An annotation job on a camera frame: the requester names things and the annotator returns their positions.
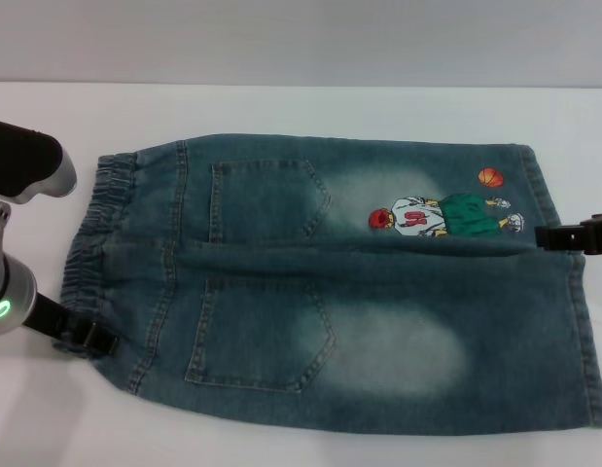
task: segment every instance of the cartoon character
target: cartoon character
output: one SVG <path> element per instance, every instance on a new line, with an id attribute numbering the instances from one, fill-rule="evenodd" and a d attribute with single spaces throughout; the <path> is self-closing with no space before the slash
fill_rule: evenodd
<path id="1" fill-rule="evenodd" d="M 516 213 L 497 219 L 486 213 L 488 206 L 507 209 L 511 204 L 501 198 L 470 194 L 451 195 L 441 201 L 408 197 L 398 199 L 391 210 L 375 210 L 370 215 L 370 227 L 393 227 L 402 235 L 420 236 L 493 236 L 502 230 L 523 231 L 523 216 Z"/>

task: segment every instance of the green light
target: green light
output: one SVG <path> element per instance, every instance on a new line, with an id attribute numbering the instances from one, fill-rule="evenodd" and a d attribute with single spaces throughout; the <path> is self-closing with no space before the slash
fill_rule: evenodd
<path id="1" fill-rule="evenodd" d="M 11 302 L 9 302 L 8 300 L 3 300 L 2 302 L 0 302 L 0 318 L 7 314 L 10 309 Z"/>

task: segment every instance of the robotic arm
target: robotic arm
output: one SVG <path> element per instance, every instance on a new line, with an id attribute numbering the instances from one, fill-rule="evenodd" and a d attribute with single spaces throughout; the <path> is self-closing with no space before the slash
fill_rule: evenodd
<path id="1" fill-rule="evenodd" d="M 0 123 L 0 334 L 23 325 L 91 354 L 114 354 L 118 338 L 39 294 L 32 271 L 3 251 L 8 202 L 59 198 L 76 187 L 76 171 L 51 136 Z"/>

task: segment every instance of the basketball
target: basketball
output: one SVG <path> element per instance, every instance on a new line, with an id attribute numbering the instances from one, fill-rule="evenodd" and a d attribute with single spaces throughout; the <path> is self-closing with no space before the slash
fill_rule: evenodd
<path id="1" fill-rule="evenodd" d="M 486 168 L 478 175 L 479 182 L 485 187 L 497 188 L 504 185 L 504 175 L 496 168 Z"/>

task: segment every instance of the jeans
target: jeans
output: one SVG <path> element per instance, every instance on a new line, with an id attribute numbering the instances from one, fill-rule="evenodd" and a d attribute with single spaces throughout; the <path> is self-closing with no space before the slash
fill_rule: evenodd
<path id="1" fill-rule="evenodd" d="M 188 411 L 602 428 L 584 257 L 534 241 L 558 224 L 526 146 L 207 136 L 100 159 L 62 302 L 121 336 L 102 375 Z"/>

